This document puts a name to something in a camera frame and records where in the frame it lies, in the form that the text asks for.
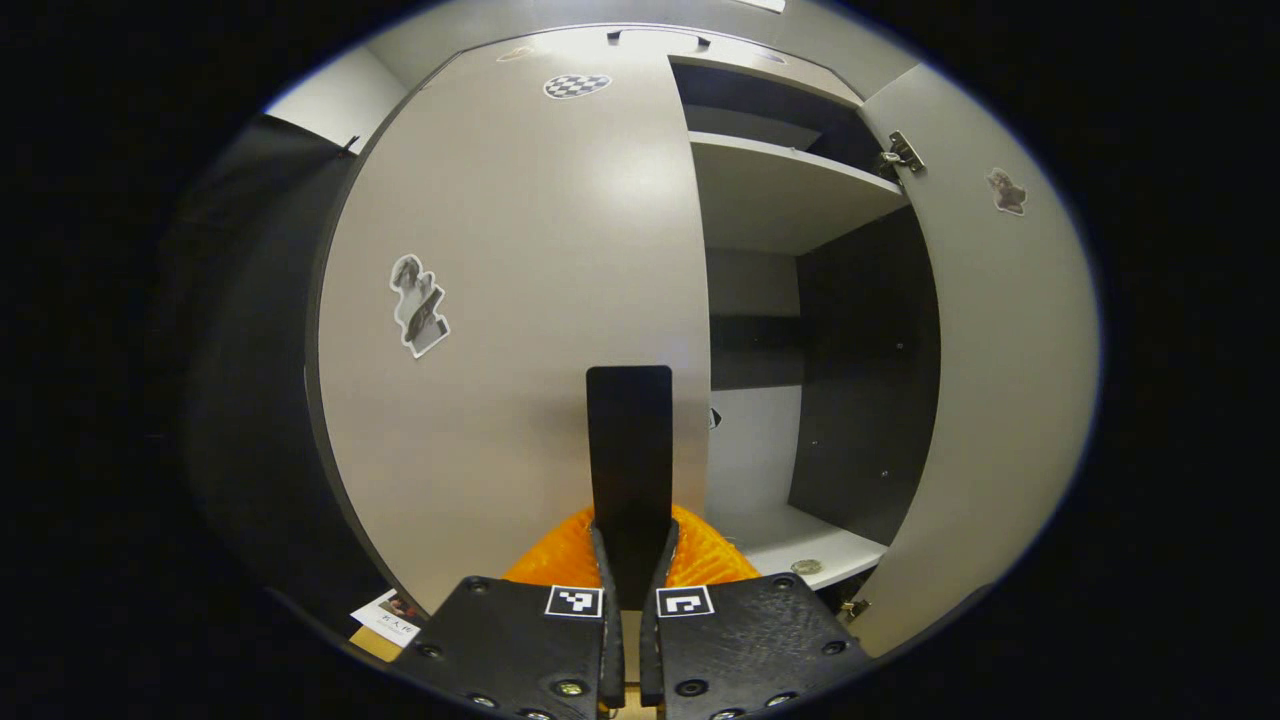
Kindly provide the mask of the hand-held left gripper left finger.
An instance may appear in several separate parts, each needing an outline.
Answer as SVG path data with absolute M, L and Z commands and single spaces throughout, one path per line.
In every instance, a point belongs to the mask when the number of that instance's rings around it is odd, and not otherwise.
M 392 670 L 488 717 L 614 717 L 623 628 L 594 520 L 584 509 L 504 575 L 463 578 Z

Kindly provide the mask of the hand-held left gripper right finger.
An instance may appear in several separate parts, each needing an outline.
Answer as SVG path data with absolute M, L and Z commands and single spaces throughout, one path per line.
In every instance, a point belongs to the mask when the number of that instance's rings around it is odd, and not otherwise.
M 800 575 L 763 575 L 673 507 L 643 602 L 639 698 L 659 719 L 778 717 L 865 674 L 872 656 Z

